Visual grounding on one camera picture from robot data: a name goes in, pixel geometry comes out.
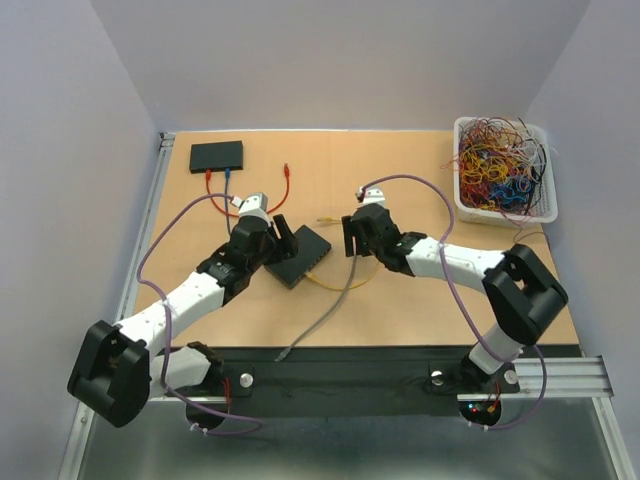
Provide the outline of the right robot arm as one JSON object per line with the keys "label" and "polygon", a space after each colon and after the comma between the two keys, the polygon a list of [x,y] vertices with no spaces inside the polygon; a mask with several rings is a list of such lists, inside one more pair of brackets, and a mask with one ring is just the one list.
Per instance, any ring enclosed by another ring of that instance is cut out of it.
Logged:
{"label": "right robot arm", "polygon": [[342,218],[345,255],[373,256],[392,272],[441,279],[456,302],[457,286],[486,295],[495,324],[461,361],[463,384],[482,390],[520,350],[537,344],[568,304],[568,294],[528,246],[476,250],[438,241],[424,233],[401,232],[387,208],[364,205]]}

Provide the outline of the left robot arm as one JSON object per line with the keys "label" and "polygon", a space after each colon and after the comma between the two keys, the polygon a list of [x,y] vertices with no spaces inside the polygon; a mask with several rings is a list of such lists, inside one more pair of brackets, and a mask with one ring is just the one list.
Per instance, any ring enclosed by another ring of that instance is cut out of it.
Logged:
{"label": "left robot arm", "polygon": [[281,214],[243,215],[228,242],[159,300],[113,325],[86,332],[67,382],[68,393],[111,425],[130,423],[152,397],[152,360],[169,356],[174,336],[233,300],[261,267],[290,259],[298,241]]}

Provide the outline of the black network switch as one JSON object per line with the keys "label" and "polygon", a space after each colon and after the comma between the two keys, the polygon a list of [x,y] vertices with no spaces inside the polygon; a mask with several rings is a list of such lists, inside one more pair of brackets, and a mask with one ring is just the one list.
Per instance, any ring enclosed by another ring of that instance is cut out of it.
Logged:
{"label": "black network switch", "polygon": [[191,174],[242,170],[244,145],[241,141],[193,144],[190,151]]}
{"label": "black network switch", "polygon": [[307,225],[299,227],[295,237],[298,240],[297,255],[266,266],[266,270],[289,290],[295,288],[332,249],[328,240]]}

